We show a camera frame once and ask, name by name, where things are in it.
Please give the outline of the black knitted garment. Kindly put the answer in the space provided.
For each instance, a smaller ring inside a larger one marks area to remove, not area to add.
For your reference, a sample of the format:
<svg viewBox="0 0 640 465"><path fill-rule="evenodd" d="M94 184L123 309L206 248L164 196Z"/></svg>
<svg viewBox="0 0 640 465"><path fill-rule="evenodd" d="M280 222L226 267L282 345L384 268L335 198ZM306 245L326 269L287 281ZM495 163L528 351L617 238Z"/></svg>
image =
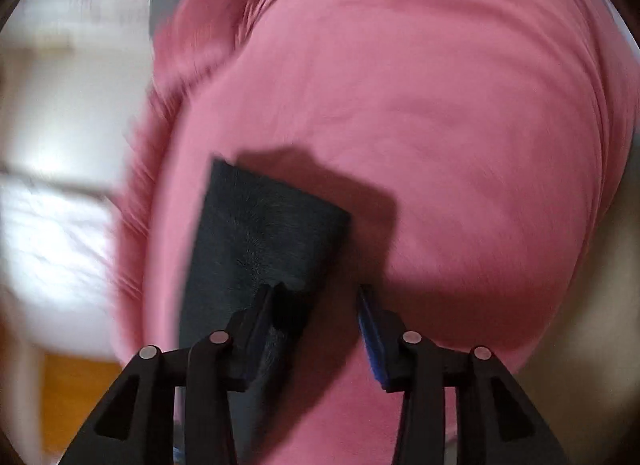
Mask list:
<svg viewBox="0 0 640 465"><path fill-rule="evenodd" d="M228 394L235 464L256 451L276 411L349 222L348 212L326 200L213 161L183 289L180 346L225 329L260 286L285 287L256 378L245 393Z"/></svg>

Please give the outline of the pink ruffled pillow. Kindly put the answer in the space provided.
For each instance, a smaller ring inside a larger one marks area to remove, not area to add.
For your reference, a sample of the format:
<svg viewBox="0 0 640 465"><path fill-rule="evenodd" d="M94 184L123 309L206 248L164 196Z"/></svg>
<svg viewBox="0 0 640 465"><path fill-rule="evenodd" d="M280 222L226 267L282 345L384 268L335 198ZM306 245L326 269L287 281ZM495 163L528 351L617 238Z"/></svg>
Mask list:
<svg viewBox="0 0 640 465"><path fill-rule="evenodd" d="M180 0L153 39L152 88L163 96L215 72L246 39L265 0Z"/></svg>

